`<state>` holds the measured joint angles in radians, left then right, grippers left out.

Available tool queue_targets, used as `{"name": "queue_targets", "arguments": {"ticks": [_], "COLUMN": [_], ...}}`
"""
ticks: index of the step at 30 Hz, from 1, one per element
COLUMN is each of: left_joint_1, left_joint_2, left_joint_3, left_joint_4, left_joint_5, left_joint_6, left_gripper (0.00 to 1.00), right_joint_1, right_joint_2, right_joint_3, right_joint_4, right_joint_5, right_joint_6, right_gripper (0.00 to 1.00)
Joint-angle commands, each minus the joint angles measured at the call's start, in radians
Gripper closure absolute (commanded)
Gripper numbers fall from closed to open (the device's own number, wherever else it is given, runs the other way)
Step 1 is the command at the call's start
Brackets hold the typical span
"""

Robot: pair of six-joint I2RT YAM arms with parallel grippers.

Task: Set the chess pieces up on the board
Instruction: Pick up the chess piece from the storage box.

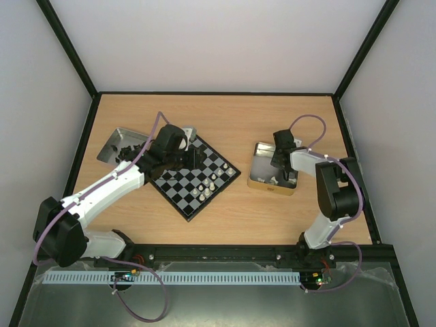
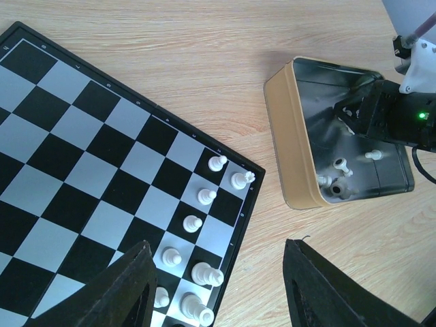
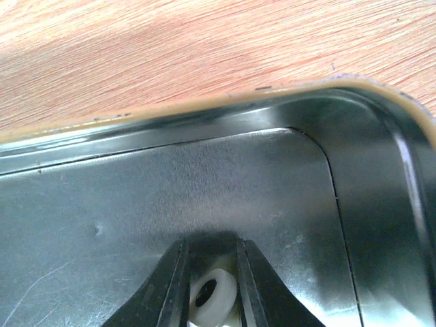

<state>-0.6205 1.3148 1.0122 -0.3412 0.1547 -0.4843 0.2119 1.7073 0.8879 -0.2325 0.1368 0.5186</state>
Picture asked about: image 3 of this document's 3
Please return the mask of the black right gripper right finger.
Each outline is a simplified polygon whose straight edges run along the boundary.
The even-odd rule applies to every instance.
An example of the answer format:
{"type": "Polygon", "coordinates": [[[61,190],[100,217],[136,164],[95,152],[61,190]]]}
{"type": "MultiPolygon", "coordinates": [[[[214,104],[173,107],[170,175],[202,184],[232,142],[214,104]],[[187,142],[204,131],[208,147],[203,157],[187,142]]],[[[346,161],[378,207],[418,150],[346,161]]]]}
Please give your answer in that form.
{"type": "Polygon", "coordinates": [[[288,290],[252,240],[236,244],[243,326],[323,326],[288,290]]]}

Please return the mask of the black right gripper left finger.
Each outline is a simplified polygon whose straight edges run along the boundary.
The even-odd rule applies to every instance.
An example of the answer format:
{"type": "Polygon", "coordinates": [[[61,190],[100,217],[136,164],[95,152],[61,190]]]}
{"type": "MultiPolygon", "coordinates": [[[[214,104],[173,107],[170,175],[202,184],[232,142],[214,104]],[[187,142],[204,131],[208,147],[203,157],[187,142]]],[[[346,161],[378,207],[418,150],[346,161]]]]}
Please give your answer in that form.
{"type": "Polygon", "coordinates": [[[188,326],[189,242],[173,242],[154,271],[104,326],[188,326]]]}

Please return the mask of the white chess piece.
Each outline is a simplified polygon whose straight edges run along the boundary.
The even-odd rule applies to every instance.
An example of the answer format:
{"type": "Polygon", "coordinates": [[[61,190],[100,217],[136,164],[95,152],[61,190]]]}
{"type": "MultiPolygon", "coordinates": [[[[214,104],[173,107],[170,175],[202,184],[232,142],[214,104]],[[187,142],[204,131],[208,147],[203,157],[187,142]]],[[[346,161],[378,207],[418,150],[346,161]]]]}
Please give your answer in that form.
{"type": "Polygon", "coordinates": [[[213,268],[191,279],[189,326],[241,326],[234,270],[213,268]]]}

